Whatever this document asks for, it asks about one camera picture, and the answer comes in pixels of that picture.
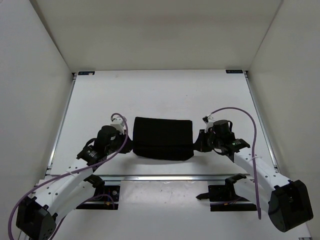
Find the black skirt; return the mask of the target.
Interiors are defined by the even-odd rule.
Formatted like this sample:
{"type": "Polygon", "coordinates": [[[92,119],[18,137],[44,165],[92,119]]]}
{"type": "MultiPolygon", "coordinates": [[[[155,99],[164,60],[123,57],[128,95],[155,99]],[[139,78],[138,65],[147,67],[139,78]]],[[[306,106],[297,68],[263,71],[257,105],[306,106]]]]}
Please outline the black skirt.
{"type": "Polygon", "coordinates": [[[140,157],[186,161],[194,156],[191,120],[136,117],[132,133],[133,152],[140,157]]]}

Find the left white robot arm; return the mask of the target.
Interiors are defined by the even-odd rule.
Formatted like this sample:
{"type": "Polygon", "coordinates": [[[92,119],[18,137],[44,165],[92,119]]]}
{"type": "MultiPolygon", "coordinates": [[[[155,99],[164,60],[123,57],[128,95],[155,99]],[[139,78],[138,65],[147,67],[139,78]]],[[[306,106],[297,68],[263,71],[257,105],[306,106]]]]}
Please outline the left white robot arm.
{"type": "Polygon", "coordinates": [[[104,195],[103,180],[94,172],[123,151],[129,139],[126,129],[103,126],[69,164],[64,174],[37,186],[33,197],[26,195],[17,204],[16,227],[33,240],[48,240],[57,223],[88,199],[104,195]]]}

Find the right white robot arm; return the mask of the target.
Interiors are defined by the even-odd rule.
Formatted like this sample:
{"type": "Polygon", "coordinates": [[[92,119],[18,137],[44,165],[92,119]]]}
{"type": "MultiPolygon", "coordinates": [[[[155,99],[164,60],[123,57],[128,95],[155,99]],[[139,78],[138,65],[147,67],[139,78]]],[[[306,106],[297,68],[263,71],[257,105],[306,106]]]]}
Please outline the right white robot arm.
{"type": "Polygon", "coordinates": [[[214,151],[227,157],[248,175],[232,175],[225,179],[221,189],[202,193],[197,196],[198,200],[228,204],[245,199],[266,212],[272,224],[283,233],[313,219],[307,186],[301,180],[292,181],[253,154],[246,141],[235,137],[231,121],[213,120],[208,116],[203,121],[206,127],[199,131],[195,150],[214,151]]]}

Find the left blue corner label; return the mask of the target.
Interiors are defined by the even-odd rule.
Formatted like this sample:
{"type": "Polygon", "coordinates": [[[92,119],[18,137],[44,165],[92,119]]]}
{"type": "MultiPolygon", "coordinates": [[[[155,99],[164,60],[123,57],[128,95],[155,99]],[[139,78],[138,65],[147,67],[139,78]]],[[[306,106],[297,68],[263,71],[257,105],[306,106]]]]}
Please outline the left blue corner label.
{"type": "Polygon", "coordinates": [[[78,76],[93,76],[95,71],[79,71],[78,76]]]}

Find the blue corner label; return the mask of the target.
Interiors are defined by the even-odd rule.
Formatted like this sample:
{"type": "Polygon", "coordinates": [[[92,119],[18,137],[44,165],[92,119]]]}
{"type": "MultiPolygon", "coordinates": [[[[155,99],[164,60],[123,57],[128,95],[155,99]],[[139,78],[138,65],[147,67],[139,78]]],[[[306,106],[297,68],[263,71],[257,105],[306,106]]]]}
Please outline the blue corner label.
{"type": "Polygon", "coordinates": [[[225,72],[227,74],[243,74],[241,69],[226,69],[225,72]]]}
{"type": "Polygon", "coordinates": [[[79,71],[78,76],[93,76],[95,71],[79,71]]]}

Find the right blue corner label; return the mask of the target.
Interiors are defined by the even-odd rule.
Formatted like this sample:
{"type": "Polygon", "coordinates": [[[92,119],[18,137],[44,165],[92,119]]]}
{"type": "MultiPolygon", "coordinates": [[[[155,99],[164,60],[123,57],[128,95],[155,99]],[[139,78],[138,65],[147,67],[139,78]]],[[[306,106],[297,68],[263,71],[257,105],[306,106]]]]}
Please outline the right blue corner label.
{"type": "Polygon", "coordinates": [[[225,72],[227,74],[243,74],[241,69],[226,69],[225,72]]]}

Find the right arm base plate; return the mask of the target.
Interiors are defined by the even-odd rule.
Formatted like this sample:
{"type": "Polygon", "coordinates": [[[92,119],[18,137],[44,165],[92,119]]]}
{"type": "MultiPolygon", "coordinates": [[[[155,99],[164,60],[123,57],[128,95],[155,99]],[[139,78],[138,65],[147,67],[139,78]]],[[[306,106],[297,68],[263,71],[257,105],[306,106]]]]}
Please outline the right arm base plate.
{"type": "Polygon", "coordinates": [[[197,200],[209,200],[211,212],[252,212],[257,207],[244,197],[236,194],[235,184],[248,178],[241,173],[225,179],[224,185],[209,185],[208,192],[196,196],[197,200]]]}

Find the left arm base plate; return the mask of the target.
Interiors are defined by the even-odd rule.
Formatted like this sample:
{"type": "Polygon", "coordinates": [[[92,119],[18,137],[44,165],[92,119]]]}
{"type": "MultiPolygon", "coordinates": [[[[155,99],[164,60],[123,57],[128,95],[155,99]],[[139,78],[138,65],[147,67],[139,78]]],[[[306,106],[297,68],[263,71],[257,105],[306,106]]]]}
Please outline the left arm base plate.
{"type": "Polygon", "coordinates": [[[99,176],[90,176],[86,180],[92,184],[94,194],[77,206],[77,210],[118,210],[121,190],[119,182],[105,181],[99,176]]]}

